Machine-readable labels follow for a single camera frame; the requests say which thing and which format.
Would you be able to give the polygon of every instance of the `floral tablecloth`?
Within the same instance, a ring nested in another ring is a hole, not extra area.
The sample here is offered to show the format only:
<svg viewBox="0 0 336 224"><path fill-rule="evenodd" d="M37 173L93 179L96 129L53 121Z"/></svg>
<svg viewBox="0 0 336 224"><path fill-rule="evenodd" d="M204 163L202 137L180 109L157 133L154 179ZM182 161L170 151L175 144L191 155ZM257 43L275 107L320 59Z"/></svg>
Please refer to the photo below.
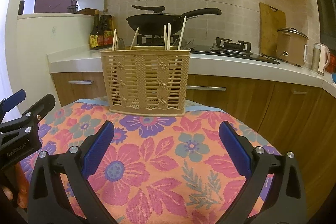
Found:
<svg viewBox="0 0 336 224"><path fill-rule="evenodd" d="M88 180L110 214L121 224L213 224L245 182L219 139L220 123L229 121L253 146L278 152L229 114L200 109L178 118L137 117L75 102L40 122L41 150L52 155L80 146L109 120L115 127L114 138ZM21 161L29 180L38 153ZM269 176L251 215L261 209L271 180ZM75 213L84 217L66 176L62 181Z"/></svg>

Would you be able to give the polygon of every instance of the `white kettle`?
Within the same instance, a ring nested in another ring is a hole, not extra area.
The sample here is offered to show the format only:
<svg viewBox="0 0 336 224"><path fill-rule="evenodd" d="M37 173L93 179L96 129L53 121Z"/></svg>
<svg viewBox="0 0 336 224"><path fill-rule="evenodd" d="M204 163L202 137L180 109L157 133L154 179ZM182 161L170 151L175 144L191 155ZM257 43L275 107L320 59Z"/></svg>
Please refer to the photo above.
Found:
<svg viewBox="0 0 336 224"><path fill-rule="evenodd" d="M321 43L315 43L313 49L313 59L311 62L311 70L323 75L325 68L329 65L329 62L330 51L328 47Z"/></svg>

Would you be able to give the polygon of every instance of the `cutting board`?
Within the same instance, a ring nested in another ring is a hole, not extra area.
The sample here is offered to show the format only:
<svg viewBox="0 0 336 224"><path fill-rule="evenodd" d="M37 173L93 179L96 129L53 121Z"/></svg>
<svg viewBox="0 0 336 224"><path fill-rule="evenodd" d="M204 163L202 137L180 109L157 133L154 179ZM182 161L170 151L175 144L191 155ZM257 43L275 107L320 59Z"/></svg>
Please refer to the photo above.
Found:
<svg viewBox="0 0 336 224"><path fill-rule="evenodd" d="M260 2L260 52L277 56L277 39L280 28L286 28L286 14Z"/></svg>

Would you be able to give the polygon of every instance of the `plastic basket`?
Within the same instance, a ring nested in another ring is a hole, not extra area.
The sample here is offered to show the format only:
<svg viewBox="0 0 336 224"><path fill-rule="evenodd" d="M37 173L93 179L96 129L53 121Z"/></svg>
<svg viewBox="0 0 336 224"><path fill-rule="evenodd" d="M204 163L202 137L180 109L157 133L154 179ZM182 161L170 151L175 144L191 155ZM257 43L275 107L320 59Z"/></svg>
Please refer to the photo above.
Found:
<svg viewBox="0 0 336 224"><path fill-rule="evenodd" d="M138 116L183 116L190 51L163 46L101 51L110 111Z"/></svg>

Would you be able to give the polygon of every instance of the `pan handle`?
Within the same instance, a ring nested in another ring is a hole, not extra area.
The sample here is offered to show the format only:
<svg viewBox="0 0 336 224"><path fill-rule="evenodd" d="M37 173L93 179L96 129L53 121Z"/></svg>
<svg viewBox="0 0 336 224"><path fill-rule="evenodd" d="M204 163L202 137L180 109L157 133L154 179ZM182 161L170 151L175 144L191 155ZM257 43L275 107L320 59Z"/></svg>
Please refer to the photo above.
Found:
<svg viewBox="0 0 336 224"><path fill-rule="evenodd" d="M138 10L153 11L154 13L162 13L164 10L166 10L166 7L164 7L164 6L159 6L159 7L144 7L144 6L132 5L132 7L136 8Z"/></svg>
<svg viewBox="0 0 336 224"><path fill-rule="evenodd" d="M190 11L181 15L181 18L187 17L195 17L200 15L221 15L222 11L218 8L205 8L205 9L198 9L194 11Z"/></svg>

